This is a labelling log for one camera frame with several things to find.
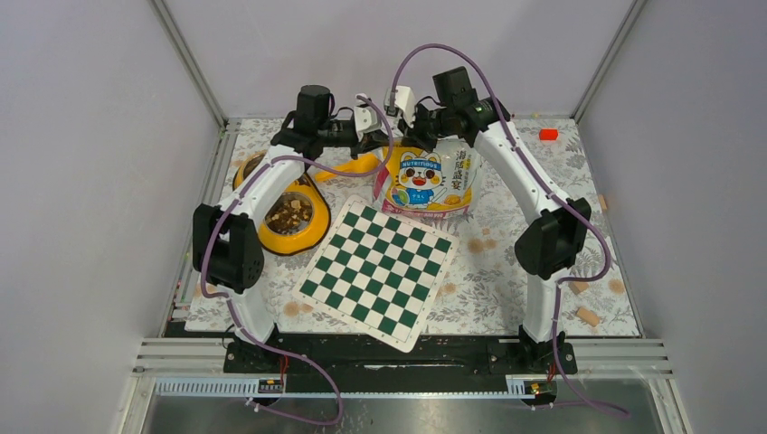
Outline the yellow plastic scoop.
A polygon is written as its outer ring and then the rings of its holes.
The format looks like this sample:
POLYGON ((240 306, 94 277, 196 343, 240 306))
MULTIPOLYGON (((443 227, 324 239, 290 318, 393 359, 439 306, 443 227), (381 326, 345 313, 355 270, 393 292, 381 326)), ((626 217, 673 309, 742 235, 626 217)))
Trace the yellow plastic scoop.
POLYGON ((334 177, 337 177, 339 173, 343 176, 363 175, 368 172, 372 172, 380 164, 380 160, 374 154, 364 154, 358 158, 353 158, 341 165, 333 166, 331 171, 319 170, 314 176, 316 182, 323 183, 334 177))

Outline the pet food bag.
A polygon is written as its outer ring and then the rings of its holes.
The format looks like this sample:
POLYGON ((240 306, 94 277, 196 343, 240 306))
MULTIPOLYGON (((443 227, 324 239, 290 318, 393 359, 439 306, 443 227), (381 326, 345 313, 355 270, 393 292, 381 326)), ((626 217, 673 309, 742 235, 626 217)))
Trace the pet food bag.
POLYGON ((411 217, 447 218, 467 214, 481 190, 483 158, 465 141, 442 139, 432 151, 395 142, 375 178, 373 203, 382 212, 411 217))

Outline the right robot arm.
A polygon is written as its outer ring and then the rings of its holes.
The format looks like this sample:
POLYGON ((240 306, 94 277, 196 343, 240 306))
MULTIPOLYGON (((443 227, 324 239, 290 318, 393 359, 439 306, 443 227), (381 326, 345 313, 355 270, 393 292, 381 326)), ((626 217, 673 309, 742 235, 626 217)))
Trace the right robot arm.
POLYGON ((524 368, 540 373, 554 361, 554 340, 566 278, 592 229, 587 200, 572 199, 544 172, 529 153, 508 111, 495 94, 481 99, 469 74, 458 67, 433 78, 436 109, 416 101, 410 88, 395 81, 387 112, 413 144, 433 149, 438 140, 458 137, 495 169, 514 195, 527 228, 514 245, 518 264, 527 273, 526 316, 518 358, 524 368))

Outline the wooden cube near right arm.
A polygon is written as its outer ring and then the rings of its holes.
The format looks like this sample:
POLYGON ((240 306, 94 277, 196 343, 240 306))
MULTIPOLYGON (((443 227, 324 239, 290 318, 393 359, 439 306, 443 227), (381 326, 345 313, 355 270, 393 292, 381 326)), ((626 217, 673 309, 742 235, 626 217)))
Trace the wooden cube near right arm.
POLYGON ((582 292, 589 289, 591 285, 589 282, 571 281, 568 283, 568 287, 575 295, 580 295, 582 292))

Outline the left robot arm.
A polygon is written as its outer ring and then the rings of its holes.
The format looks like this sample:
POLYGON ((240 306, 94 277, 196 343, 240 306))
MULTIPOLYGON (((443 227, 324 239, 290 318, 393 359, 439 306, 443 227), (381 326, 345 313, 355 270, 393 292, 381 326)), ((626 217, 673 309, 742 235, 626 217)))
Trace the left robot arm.
POLYGON ((234 333, 249 343, 246 360, 261 372, 275 368, 278 344, 270 335, 275 321, 255 289, 265 257, 258 229, 285 190, 314 166, 328 147, 345 147, 352 156, 365 152, 374 132, 393 144, 385 112, 364 94, 348 119, 332 114, 335 98, 325 86, 305 85, 260 163, 217 204, 202 203, 193 214, 191 261, 200 274, 202 294, 226 303, 234 333))

